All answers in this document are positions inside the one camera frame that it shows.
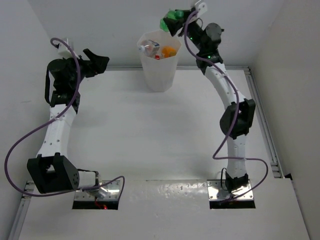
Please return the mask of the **green soda bottle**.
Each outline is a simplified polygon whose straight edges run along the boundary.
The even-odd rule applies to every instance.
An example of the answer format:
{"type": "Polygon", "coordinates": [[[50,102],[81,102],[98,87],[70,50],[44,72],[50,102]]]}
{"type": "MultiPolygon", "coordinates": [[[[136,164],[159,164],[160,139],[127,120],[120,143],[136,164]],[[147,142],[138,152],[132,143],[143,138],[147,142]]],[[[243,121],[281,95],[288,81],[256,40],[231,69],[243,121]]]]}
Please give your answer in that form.
{"type": "Polygon", "coordinates": [[[164,22],[164,18],[170,18],[174,20],[182,19],[184,17],[183,10],[169,10],[167,14],[160,20],[159,28],[167,33],[169,33],[168,27],[164,22]]]}

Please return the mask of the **orange juice bottle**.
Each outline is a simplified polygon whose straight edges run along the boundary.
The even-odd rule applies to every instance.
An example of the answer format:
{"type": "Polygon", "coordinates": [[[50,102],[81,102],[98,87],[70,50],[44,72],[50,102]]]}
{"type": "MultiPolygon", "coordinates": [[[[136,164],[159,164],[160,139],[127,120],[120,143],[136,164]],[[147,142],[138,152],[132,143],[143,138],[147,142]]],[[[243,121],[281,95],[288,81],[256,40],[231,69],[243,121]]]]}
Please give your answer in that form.
{"type": "Polygon", "coordinates": [[[161,54],[163,58],[170,58],[176,56],[177,50],[171,46],[164,46],[161,50],[161,54]]]}

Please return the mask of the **white-cap clear labelled bottle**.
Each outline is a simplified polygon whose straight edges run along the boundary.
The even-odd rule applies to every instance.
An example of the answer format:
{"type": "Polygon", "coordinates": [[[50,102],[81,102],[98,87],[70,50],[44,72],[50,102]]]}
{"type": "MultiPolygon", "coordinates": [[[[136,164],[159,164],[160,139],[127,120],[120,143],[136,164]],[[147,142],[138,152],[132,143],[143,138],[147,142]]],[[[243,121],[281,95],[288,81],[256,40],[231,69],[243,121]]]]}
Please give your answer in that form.
{"type": "Polygon", "coordinates": [[[151,39],[143,40],[138,45],[138,51],[147,57],[153,57],[160,49],[160,44],[151,39]]]}

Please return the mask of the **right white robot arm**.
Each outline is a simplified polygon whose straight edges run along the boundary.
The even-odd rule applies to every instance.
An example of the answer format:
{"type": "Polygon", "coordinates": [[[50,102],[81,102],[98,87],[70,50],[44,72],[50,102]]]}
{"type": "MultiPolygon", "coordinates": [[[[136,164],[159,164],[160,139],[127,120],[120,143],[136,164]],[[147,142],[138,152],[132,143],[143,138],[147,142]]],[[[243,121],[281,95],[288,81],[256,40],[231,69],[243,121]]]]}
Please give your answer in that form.
{"type": "Polygon", "coordinates": [[[194,44],[198,49],[198,53],[194,55],[196,65],[212,83],[223,103],[224,113],[219,125],[225,135],[222,143],[227,145],[224,182],[226,190],[231,193],[247,186],[249,182],[245,143],[253,124],[256,103],[240,93],[226,73],[218,50],[224,29],[216,23],[202,28],[197,23],[197,13],[195,8],[170,10],[161,20],[160,27],[172,36],[184,37],[186,42],[194,44]]]}

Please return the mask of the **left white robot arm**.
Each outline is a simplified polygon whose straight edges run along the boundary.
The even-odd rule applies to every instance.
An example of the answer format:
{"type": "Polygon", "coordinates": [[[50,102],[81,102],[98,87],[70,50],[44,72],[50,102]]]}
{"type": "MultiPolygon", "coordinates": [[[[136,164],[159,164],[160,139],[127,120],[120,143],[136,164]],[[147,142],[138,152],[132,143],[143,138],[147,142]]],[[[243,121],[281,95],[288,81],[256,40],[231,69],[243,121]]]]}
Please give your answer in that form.
{"type": "Polygon", "coordinates": [[[47,66],[45,100],[50,121],[43,144],[27,170],[41,194],[75,191],[99,184],[98,172],[77,169],[67,156],[71,126],[78,113],[77,67],[72,57],[52,60],[47,66]]]}

